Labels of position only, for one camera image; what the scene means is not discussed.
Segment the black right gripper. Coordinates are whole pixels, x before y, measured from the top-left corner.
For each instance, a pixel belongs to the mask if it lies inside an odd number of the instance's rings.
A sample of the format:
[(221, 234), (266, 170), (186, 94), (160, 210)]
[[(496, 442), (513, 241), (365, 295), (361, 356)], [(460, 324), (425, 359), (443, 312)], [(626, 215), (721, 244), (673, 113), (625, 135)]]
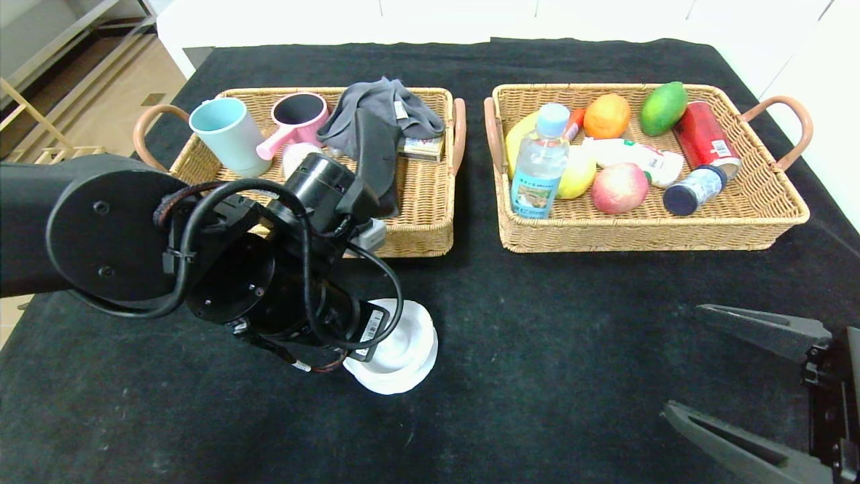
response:
[(662, 410), (669, 425), (746, 483), (857, 483), (858, 328), (844, 328), (833, 337), (816, 319), (715, 304), (698, 305), (696, 313), (722, 333), (804, 362), (809, 454), (675, 401), (667, 401)]

